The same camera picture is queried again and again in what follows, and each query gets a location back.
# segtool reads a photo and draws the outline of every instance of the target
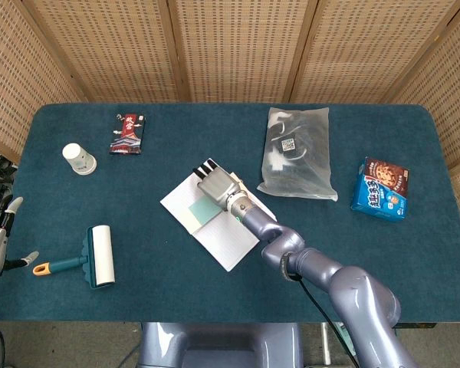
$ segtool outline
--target plastic bag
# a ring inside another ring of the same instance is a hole
[[[272,196],[332,199],[329,108],[269,109],[268,131],[258,190]]]

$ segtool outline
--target gray floor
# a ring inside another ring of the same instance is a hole
[[[15,368],[117,367],[139,343],[140,324],[91,322],[0,322],[7,346],[6,362]],[[460,324],[439,324],[428,330],[398,330],[400,339],[422,367],[460,368]],[[321,362],[317,324],[302,325],[304,362]],[[348,364],[330,336],[333,364]],[[137,351],[123,364],[133,368]]]

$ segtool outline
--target blue box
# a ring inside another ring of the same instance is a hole
[[[404,219],[408,179],[408,169],[366,157],[358,171],[351,209],[394,222]]]

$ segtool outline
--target white cup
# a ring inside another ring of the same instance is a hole
[[[69,143],[63,147],[63,157],[79,175],[89,175],[97,167],[95,157],[76,143]]]

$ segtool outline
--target dark teal tablecloth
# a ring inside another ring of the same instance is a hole
[[[257,246],[227,273],[159,200],[212,157],[249,189],[261,181],[268,109],[318,104],[47,105],[34,117],[14,186],[25,198],[8,257],[36,262],[78,255],[88,226],[111,227],[116,284],[91,290],[80,268],[37,278],[32,268],[0,278],[0,319],[166,322],[309,321],[322,317],[298,284],[271,270]],[[438,136],[420,106],[327,105],[330,166],[338,202],[254,193],[309,246],[359,265],[391,287],[403,322],[460,320],[460,215]],[[140,156],[111,156],[117,113],[143,112]],[[61,156],[77,142],[97,158],[89,176]],[[409,213],[390,223],[350,210],[365,156],[406,166]],[[327,295],[313,289],[333,317]]]

